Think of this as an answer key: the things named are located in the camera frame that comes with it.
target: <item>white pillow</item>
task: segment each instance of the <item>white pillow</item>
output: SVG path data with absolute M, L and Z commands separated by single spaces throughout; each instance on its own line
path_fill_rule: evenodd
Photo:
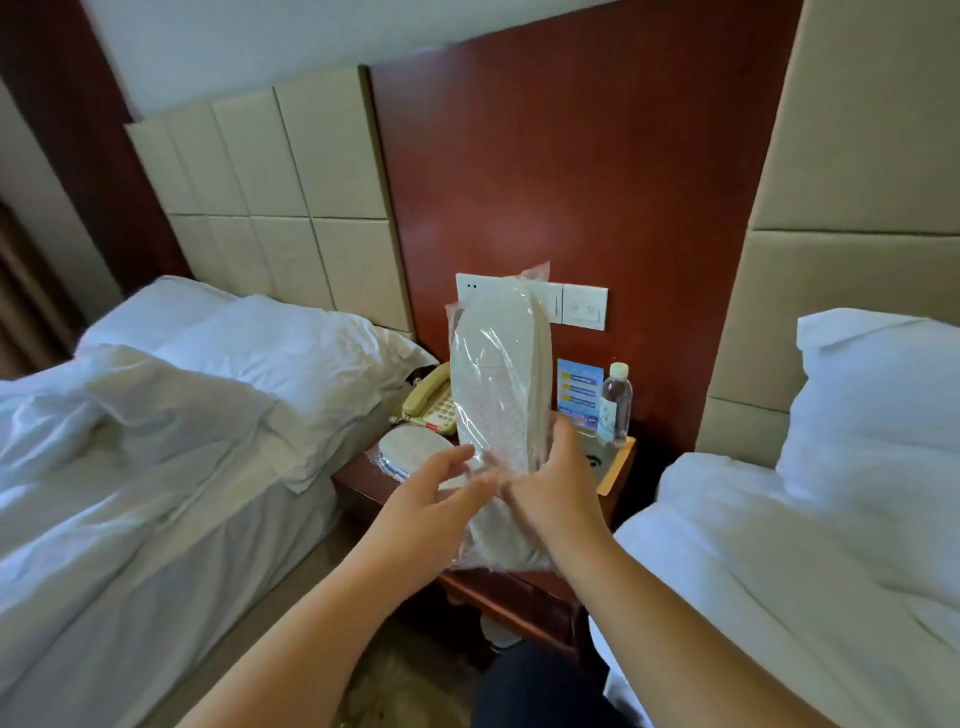
M 960 610 L 960 328 L 839 308 L 802 318 L 797 346 L 789 503 L 884 586 Z
M 175 336 L 225 308 L 236 296 L 197 280 L 164 276 L 134 293 L 86 330 L 77 351 L 117 344 L 154 354 Z
M 395 331 L 349 313 L 238 299 L 157 352 L 174 366 L 245 381 L 279 403 L 268 424 L 301 459 L 287 482 L 305 488 L 347 427 L 415 369 L 437 360 Z

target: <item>bottle label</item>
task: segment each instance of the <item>bottle label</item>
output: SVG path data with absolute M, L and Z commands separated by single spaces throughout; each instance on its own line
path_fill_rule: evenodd
M 597 437 L 607 443 L 613 442 L 616 432 L 616 402 L 600 399 L 600 418 L 597 422 Z

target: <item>red-brown wood panel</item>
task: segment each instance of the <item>red-brown wood panel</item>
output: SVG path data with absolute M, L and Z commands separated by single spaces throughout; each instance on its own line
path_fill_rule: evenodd
M 622 0 L 372 69 L 419 339 L 454 274 L 610 289 L 554 354 L 631 368 L 634 417 L 692 449 L 801 0 Z
M 80 0 L 0 0 L 0 76 L 124 293 L 190 276 Z

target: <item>hand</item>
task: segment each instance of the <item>hand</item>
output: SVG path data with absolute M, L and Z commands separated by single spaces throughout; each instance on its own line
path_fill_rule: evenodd
M 373 568 L 402 601 L 456 558 L 467 523 L 496 493 L 492 473 L 475 476 L 437 502 L 440 484 L 468 471 L 473 445 L 438 452 L 401 483 L 348 557 Z
M 570 420 L 558 416 L 546 464 L 503 489 L 504 498 L 540 537 L 561 570 L 568 553 L 586 539 L 610 538 L 593 473 L 577 437 Z

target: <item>plastic-wrapped slippers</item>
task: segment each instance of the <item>plastic-wrapped slippers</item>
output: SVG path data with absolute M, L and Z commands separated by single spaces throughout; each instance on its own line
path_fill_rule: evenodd
M 458 304 L 451 321 L 450 383 L 462 444 L 475 465 L 494 459 L 514 473 L 537 470 L 548 454 L 553 351 L 550 323 L 523 279 Z M 473 518 L 460 568 L 549 570 L 545 552 L 495 498 Z

